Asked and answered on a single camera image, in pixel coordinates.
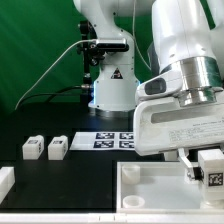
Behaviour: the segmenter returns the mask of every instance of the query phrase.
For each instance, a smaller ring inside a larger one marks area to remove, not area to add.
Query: metal bracket
[[[178,149],[178,160],[184,165],[188,170],[188,177],[190,180],[195,180],[194,167],[192,163],[188,160],[187,156],[189,155],[189,150],[184,148]]]

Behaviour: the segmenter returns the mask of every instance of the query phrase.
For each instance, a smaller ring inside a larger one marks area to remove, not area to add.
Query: paper sheet
[[[70,150],[134,150],[133,132],[77,132]]]

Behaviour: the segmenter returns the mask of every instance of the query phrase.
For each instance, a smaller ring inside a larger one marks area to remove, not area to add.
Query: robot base
[[[107,110],[100,110],[98,108],[89,107],[89,111],[93,115],[100,116],[100,117],[107,117],[107,118],[132,118],[134,116],[134,110],[107,111]]]

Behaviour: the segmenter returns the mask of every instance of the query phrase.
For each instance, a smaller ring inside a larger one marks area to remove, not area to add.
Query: black table surface
[[[118,161],[161,161],[161,155],[140,157],[135,151],[68,151],[64,160],[49,161],[47,146],[76,132],[133,131],[132,119],[89,114],[78,103],[31,103],[0,123],[0,168],[13,166],[16,183],[0,212],[115,212]],[[22,145],[43,135],[45,150],[38,160],[23,160]]]

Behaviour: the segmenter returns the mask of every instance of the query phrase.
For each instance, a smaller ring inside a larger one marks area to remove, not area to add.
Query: label sticker
[[[111,76],[111,79],[123,79],[120,70],[117,68],[114,74]]]
[[[96,139],[114,139],[114,133],[96,133]]]
[[[192,128],[177,129],[169,132],[171,142],[192,141],[203,138],[224,136],[223,120],[193,124]]]
[[[62,143],[63,143],[63,141],[59,141],[59,140],[53,142],[53,144],[62,144]]]
[[[96,141],[94,143],[94,148],[103,149],[103,148],[113,148],[114,141]]]
[[[29,142],[28,142],[28,144],[37,144],[38,143],[38,140],[30,140]]]
[[[120,139],[134,139],[133,133],[120,133]]]
[[[135,148],[134,141],[120,141],[119,147],[122,149],[126,149],[126,148],[134,149]]]
[[[208,175],[208,186],[209,187],[223,186],[223,173],[210,173]]]

